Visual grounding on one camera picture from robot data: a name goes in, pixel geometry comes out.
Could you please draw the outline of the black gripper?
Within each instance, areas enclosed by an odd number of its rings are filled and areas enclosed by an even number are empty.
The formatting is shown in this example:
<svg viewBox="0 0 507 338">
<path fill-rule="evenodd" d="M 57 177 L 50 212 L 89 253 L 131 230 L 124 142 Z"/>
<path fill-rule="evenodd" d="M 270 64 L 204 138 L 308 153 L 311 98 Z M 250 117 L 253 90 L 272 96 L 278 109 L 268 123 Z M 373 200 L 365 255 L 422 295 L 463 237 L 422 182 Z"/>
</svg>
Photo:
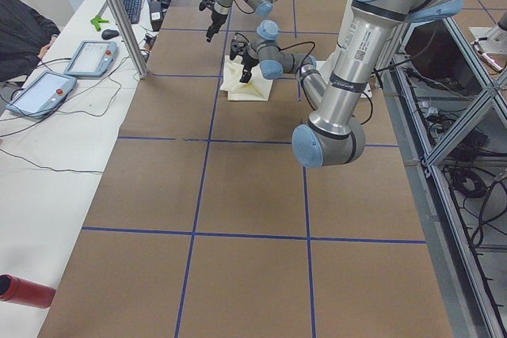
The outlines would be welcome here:
<svg viewBox="0 0 507 338">
<path fill-rule="evenodd" d="M 206 9 L 212 12 L 212 24 L 208 27 L 206 32 L 206 41 L 211 42 L 213 36 L 220 31 L 220 28 L 227 21 L 231 8 L 221 6 L 217 0 L 201 0 L 198 10 L 203 12 Z"/>
<path fill-rule="evenodd" d="M 259 59 L 257 53 L 253 50 L 250 41 L 240 32 L 236 32 L 231 40 L 229 58 L 234 61 L 241 58 L 243 65 L 242 75 L 239 81 L 243 84 L 250 82 L 252 78 L 251 70 L 258 65 Z"/>
</svg>

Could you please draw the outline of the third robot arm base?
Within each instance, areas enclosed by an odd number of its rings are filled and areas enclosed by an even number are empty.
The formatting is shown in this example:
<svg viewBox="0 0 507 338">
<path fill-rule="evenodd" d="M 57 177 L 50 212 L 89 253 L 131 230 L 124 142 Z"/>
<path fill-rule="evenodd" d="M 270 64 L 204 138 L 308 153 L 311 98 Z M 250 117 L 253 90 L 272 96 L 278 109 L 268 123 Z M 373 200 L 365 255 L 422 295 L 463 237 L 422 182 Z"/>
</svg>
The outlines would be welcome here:
<svg viewBox="0 0 507 338">
<path fill-rule="evenodd" d="M 506 13 L 493 27 L 470 27 L 469 29 L 475 38 L 471 45 L 481 53 L 506 54 Z"/>
</svg>

